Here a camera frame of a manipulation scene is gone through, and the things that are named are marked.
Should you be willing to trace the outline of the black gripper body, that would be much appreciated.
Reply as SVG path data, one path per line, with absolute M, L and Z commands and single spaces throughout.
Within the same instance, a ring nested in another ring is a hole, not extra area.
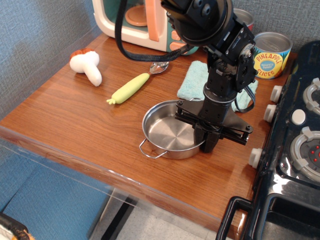
M 220 139 L 246 145 L 253 127 L 233 111 L 236 96 L 235 93 L 225 97 L 210 93 L 204 100 L 178 100 L 175 118 L 192 125 L 193 129 L 200 124 L 206 132 L 219 132 Z

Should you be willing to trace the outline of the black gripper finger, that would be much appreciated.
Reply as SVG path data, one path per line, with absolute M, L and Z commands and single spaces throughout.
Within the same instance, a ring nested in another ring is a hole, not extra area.
M 206 129 L 199 123 L 196 123 L 194 126 L 194 143 L 196 145 L 201 145 L 206 140 Z
M 204 142 L 200 146 L 203 153 L 211 153 L 220 139 L 220 133 L 217 131 L 204 134 Z

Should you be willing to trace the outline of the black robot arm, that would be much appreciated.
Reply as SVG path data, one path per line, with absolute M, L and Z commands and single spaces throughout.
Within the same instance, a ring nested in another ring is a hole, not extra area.
M 253 128 L 234 113 L 232 103 L 255 80 L 254 35 L 230 0 L 163 0 L 161 6 L 179 37 L 207 52 L 204 99 L 177 101 L 176 119 L 193 127 L 194 142 L 204 153 L 224 138 L 245 145 Z

